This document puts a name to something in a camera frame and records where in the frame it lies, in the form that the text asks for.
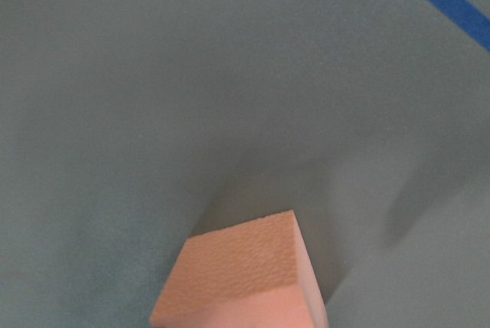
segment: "orange block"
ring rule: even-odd
[[[154,328],[328,328],[293,211],[189,238]]]

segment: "textured orange surface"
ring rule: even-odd
[[[157,300],[155,328],[326,328],[292,211],[189,238]]]

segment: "orange cube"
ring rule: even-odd
[[[189,238],[154,328],[328,328],[293,211]]]

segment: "gray floor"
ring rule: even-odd
[[[287,208],[332,328],[488,325],[490,59],[427,1],[1,2],[1,327],[147,326]]]

